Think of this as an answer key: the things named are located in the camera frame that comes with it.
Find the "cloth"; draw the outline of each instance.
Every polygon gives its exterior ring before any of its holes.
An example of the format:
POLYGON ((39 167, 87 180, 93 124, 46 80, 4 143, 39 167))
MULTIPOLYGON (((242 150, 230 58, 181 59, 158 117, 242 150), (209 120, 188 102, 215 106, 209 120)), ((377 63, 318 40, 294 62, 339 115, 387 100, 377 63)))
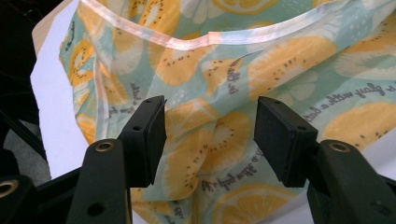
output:
POLYGON ((117 137, 144 99, 167 99, 155 184, 131 190, 142 218, 257 222, 302 192, 281 186, 253 141, 257 97, 290 105, 318 140, 364 149, 396 126, 393 14, 383 21, 395 8, 391 0, 82 0, 60 58, 89 143, 117 137))

